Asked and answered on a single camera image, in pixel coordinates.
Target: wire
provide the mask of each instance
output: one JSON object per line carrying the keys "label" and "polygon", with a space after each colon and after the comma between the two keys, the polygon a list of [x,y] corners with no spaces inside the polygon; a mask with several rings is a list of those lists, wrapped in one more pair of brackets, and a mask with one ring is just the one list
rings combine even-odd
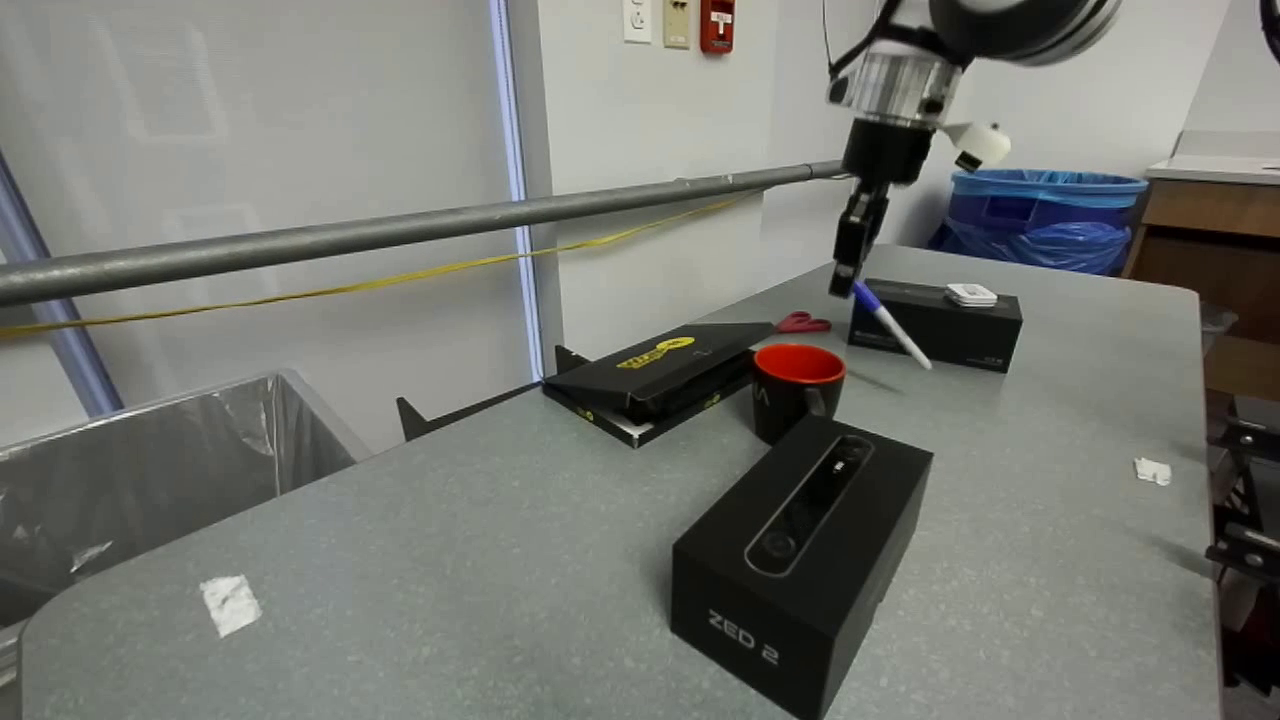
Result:
{"label": "wire", "polygon": [[[586,250],[609,250],[643,234],[658,234],[665,227],[679,227],[706,215],[722,215],[727,209],[748,205],[745,196],[732,200],[716,200],[716,205],[698,205],[688,213],[675,215],[661,215],[649,225],[632,225],[609,234],[586,234],[586,241],[569,241],[557,249],[531,249],[530,254],[586,254]],[[524,254],[471,254],[471,258],[454,258],[454,263],[429,263],[429,267],[412,267],[412,272],[394,272],[394,275],[373,275],[373,279],[354,279],[354,283],[327,283],[327,287],[303,287],[303,291],[282,291],[282,294],[252,294],[252,298],[223,298],[223,302],[189,302],[189,307],[161,307],[161,311],[124,311],[124,316],[91,316],[91,320],[61,320],[61,323],[0,323],[0,345],[20,345],[44,331],[61,331],[61,326],[122,326],[122,323],[154,323],[154,320],[177,320],[177,316],[213,316],[213,311],[245,311],[245,307],[274,307],[274,302],[302,302],[302,298],[332,298],[332,294],[366,294],[366,291],[395,291],[395,287],[412,287],[412,283],[429,283],[429,279],[446,279],[446,275],[471,275],[471,272],[490,272],[499,263],[521,263]]]}

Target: metal pipe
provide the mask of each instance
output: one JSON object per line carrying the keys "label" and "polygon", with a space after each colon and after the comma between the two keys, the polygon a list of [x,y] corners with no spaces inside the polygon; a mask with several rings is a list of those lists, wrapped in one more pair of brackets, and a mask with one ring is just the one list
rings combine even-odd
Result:
{"label": "metal pipe", "polygon": [[605,213],[628,213],[649,205],[732,196],[732,190],[758,190],[758,187],[806,185],[806,180],[830,180],[830,177],[841,177],[835,160],[732,172],[732,177],[698,177],[698,180],[674,180],[674,185],[635,185],[635,187],[609,187],[609,190],[579,190],[579,196],[446,209],[446,213],[418,213],[418,215],[388,215],[388,219],[354,219],[354,225],[327,225],[327,227],[283,227],[283,233],[183,241],[183,243],[154,243],[154,249],[124,249],[124,250],[55,254],[41,263],[0,267],[0,302],[117,291],[117,287],[219,275],[219,272],[298,263],[298,258],[322,258],[322,254],[354,254],[354,250],[429,243],[450,234],[521,227],[521,225],[605,215]]}

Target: wall outlet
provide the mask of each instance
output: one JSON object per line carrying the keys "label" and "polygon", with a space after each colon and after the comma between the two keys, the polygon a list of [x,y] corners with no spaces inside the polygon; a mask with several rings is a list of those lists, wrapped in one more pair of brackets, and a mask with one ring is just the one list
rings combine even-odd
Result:
{"label": "wall outlet", "polygon": [[626,41],[654,44],[654,0],[626,0]]}
{"label": "wall outlet", "polygon": [[688,49],[688,5],[693,0],[665,0],[665,44],[670,49]]}

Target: table surface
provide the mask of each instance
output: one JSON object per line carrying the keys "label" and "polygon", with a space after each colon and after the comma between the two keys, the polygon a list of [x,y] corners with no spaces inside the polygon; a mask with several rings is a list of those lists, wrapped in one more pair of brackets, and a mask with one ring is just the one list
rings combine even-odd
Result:
{"label": "table surface", "polygon": [[[841,418],[936,450],[830,714],[1215,714],[1197,298],[911,249],[870,275],[984,279],[1029,323],[1009,374],[824,341]],[[841,311],[824,272],[716,320],[798,307]],[[531,392],[122,564],[28,625],[26,710],[781,714],[670,631],[674,538],[764,457],[745,398],[626,448]],[[262,625],[219,639],[207,577]]]}

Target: black box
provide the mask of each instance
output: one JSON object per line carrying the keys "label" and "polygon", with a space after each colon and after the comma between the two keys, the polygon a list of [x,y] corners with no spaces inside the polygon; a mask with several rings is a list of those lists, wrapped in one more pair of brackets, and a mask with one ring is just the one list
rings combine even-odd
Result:
{"label": "black box", "polygon": [[911,538],[933,457],[798,425],[674,553],[674,631],[798,714],[822,714]]}
{"label": "black box", "polygon": [[602,359],[560,350],[546,395],[626,443],[649,443],[754,378],[754,345],[772,323],[679,323]]}
{"label": "black box", "polygon": [[[962,307],[950,298],[950,287],[889,279],[870,283],[897,323],[925,349],[925,356],[1009,370],[1018,336],[1025,326],[1018,294],[1001,294],[996,307]],[[870,311],[853,311],[847,345],[900,350],[900,345]]]}

